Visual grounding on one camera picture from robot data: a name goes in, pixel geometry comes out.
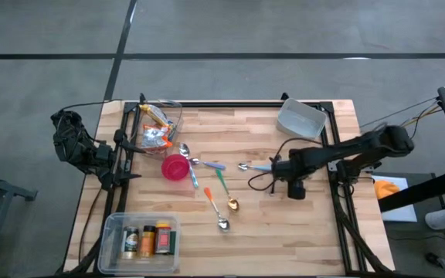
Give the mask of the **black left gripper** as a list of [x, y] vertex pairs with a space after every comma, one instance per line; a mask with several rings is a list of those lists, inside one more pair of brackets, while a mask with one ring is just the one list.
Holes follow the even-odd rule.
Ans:
[[[114, 142], [125, 151], [132, 151], [134, 153], [144, 154], [145, 151], [136, 147], [131, 143], [123, 130], [116, 130], [114, 134]], [[97, 151], [93, 156], [95, 163], [95, 175], [104, 176], [110, 173], [110, 170], [114, 166], [116, 154], [113, 148], [107, 144], [100, 144], [97, 147]], [[120, 185], [124, 181], [129, 181], [134, 178], [140, 178], [141, 175], [137, 174], [120, 174], [119, 176], [108, 174], [106, 176], [106, 189], [112, 189], [114, 185]]]

